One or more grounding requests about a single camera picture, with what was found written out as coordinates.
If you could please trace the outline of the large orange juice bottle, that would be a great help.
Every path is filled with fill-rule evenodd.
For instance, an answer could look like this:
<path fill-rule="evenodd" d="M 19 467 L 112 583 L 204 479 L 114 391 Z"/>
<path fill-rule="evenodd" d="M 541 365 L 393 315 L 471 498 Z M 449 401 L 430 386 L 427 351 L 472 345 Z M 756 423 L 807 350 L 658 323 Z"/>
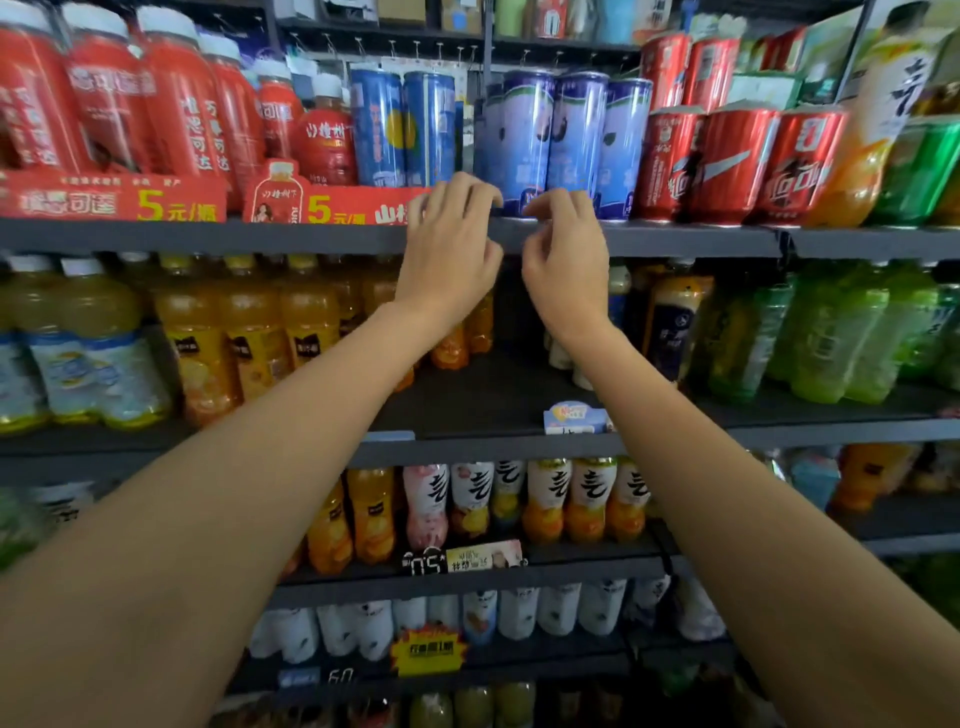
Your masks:
<path fill-rule="evenodd" d="M 938 1 L 894 5 L 878 36 L 859 54 L 839 99 L 843 123 L 831 142 L 817 199 L 801 227 L 857 228 L 873 210 L 893 146 L 950 32 L 928 23 Z"/>

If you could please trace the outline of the row of white drink bottles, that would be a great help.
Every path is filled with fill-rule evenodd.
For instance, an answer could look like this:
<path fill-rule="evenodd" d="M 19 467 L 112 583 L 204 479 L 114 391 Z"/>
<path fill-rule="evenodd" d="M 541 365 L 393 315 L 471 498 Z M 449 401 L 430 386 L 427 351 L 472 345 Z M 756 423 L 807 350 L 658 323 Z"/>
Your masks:
<path fill-rule="evenodd" d="M 458 635 L 469 647 L 486 646 L 495 635 L 524 642 L 536 631 L 558 639 L 576 631 L 607 638 L 623 623 L 654 627 L 674 579 L 664 572 L 554 587 L 268 610 L 254 625 L 246 654 L 255 660 L 279 656 L 287 665 L 303 664 L 319 651 L 335 658 L 357 654 L 379 662 L 405 635 L 427 627 Z"/>

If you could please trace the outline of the person's left hand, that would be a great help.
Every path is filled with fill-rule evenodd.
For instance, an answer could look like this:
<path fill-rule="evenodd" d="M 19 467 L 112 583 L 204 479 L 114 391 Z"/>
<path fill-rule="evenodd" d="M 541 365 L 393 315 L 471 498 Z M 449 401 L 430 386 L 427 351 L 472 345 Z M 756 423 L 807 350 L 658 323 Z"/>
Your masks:
<path fill-rule="evenodd" d="M 489 237 L 491 212 L 502 204 L 498 188 L 478 178 L 473 220 L 448 222 L 448 184 L 426 193 L 424 219 L 408 231 L 394 302 L 431 341 L 452 331 L 493 289 L 503 260 Z"/>

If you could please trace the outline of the black and white price tag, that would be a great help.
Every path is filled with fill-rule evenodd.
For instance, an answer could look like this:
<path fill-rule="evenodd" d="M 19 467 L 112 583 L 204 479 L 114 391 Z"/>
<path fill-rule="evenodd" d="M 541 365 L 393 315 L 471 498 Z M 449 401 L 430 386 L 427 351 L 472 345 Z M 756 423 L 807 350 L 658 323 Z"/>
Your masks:
<path fill-rule="evenodd" d="M 451 548 L 430 545 L 422 551 L 407 551 L 401 558 L 400 570 L 405 575 L 416 577 L 486 572 L 527 565 L 528 560 L 519 540 L 498 540 Z"/>

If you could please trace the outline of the row of green tea bottles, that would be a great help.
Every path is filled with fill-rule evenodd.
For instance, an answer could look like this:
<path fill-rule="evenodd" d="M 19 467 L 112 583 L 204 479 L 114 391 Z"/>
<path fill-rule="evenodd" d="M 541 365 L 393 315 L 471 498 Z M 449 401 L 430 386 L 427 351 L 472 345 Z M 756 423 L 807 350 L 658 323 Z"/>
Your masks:
<path fill-rule="evenodd" d="M 935 261 L 756 263 L 718 275 L 687 376 L 730 404 L 772 383 L 813 404 L 879 406 L 932 376 L 959 317 L 960 273 Z"/>

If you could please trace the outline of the pale yellow bottle, blue label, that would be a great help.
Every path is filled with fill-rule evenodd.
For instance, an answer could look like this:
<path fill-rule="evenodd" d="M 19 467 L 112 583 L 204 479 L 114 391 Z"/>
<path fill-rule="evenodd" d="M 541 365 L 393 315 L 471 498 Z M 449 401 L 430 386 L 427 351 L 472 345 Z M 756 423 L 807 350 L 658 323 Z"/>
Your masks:
<path fill-rule="evenodd" d="M 11 317 L 30 350 L 53 420 L 64 426 L 99 421 L 97 384 L 79 337 L 66 326 L 66 278 L 53 259 L 15 254 L 8 260 Z"/>
<path fill-rule="evenodd" d="M 110 428 L 137 431 L 167 419 L 173 409 L 143 331 L 138 294 L 94 256 L 63 257 L 59 317 L 78 338 L 97 385 L 97 407 Z"/>
<path fill-rule="evenodd" d="M 51 418 L 39 373 L 14 321 L 10 279 L 0 255 L 0 437 L 37 430 Z"/>

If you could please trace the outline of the yellow green drink bottle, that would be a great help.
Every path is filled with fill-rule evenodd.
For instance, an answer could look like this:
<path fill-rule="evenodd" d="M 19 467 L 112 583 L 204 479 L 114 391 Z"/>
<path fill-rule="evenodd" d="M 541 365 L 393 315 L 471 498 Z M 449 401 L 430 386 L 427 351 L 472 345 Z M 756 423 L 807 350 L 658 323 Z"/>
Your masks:
<path fill-rule="evenodd" d="M 534 728 L 537 702 L 535 682 L 509 682 L 494 689 L 494 728 Z"/>
<path fill-rule="evenodd" d="M 495 728 L 496 700 L 488 685 L 457 689 L 453 695 L 455 728 Z"/>
<path fill-rule="evenodd" d="M 453 702 L 446 693 L 427 692 L 411 698 L 409 728 L 454 728 Z"/>

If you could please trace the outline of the green and white carton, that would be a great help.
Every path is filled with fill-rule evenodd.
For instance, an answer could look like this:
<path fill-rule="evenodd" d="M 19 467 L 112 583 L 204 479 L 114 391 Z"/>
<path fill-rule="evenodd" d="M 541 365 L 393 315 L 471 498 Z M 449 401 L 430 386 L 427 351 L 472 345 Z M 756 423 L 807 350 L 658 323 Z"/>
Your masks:
<path fill-rule="evenodd" d="M 726 104 L 761 103 L 781 112 L 797 106 L 802 80 L 781 71 L 736 72 L 726 95 Z"/>

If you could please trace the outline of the row of red juice bottles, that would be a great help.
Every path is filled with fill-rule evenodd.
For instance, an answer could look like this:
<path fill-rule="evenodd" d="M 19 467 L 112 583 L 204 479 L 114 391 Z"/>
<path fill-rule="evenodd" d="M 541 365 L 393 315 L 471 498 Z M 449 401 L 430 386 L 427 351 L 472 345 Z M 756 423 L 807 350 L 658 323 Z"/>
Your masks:
<path fill-rule="evenodd" d="M 173 7 L 0 0 L 0 171 L 212 179 L 240 215 L 268 160 L 334 184 L 308 119 L 286 61 Z"/>

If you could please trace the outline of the person's left forearm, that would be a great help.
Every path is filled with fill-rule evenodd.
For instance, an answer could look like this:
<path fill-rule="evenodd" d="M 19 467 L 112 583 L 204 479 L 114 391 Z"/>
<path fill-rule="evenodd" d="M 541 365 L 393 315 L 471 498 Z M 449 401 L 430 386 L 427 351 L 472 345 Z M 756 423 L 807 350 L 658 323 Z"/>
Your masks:
<path fill-rule="evenodd" d="M 397 296 L 0 575 L 0 728 L 200 728 L 295 543 L 471 303 Z"/>

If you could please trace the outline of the blue and white drink can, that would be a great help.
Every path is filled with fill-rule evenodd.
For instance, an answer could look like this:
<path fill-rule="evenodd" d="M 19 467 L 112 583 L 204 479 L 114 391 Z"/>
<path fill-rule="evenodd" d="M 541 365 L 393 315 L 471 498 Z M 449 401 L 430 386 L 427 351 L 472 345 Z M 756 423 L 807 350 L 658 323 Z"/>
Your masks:
<path fill-rule="evenodd" d="M 610 78 L 598 71 L 559 76 L 550 131 L 546 189 L 594 198 Z"/>
<path fill-rule="evenodd" d="M 653 87 L 653 81 L 644 78 L 615 79 L 607 85 L 595 189 L 596 213 L 601 221 L 630 217 Z"/>
<path fill-rule="evenodd" d="M 522 217 L 546 190 L 555 90 L 543 69 L 509 71 L 486 89 L 481 170 L 501 192 L 503 217 Z"/>

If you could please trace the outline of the red sign with bottle cutout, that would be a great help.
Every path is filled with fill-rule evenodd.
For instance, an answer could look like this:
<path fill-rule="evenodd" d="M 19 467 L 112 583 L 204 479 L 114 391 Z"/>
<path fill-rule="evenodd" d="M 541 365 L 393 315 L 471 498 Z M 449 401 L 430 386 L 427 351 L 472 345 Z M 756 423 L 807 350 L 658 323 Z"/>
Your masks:
<path fill-rule="evenodd" d="M 314 184 L 291 159 L 268 159 L 246 188 L 246 223 L 403 226 L 426 188 Z"/>

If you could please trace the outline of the dark label drink bottle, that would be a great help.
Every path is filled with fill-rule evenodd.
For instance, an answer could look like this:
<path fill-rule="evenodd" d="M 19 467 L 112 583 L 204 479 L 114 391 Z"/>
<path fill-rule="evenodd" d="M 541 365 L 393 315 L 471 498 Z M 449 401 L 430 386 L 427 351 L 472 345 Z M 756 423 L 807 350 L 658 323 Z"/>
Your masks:
<path fill-rule="evenodd" d="M 654 284 L 641 352 L 674 387 L 687 375 L 699 311 L 713 291 L 712 275 L 671 274 Z"/>

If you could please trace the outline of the long red price sign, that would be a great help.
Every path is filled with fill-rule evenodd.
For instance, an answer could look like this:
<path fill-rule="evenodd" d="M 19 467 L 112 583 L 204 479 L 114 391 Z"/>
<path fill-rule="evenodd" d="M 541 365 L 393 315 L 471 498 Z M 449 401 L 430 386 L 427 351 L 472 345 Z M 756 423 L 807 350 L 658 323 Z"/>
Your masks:
<path fill-rule="evenodd" d="M 0 171 L 0 217 L 10 219 L 223 223 L 227 215 L 226 184 L 212 178 Z"/>

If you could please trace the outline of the person's right forearm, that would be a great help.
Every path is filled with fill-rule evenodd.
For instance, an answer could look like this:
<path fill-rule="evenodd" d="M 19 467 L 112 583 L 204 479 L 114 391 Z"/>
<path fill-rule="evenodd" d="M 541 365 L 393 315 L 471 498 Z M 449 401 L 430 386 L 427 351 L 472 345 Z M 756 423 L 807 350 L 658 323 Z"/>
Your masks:
<path fill-rule="evenodd" d="M 960 632 L 603 313 L 542 314 L 787 728 L 960 728 Z"/>

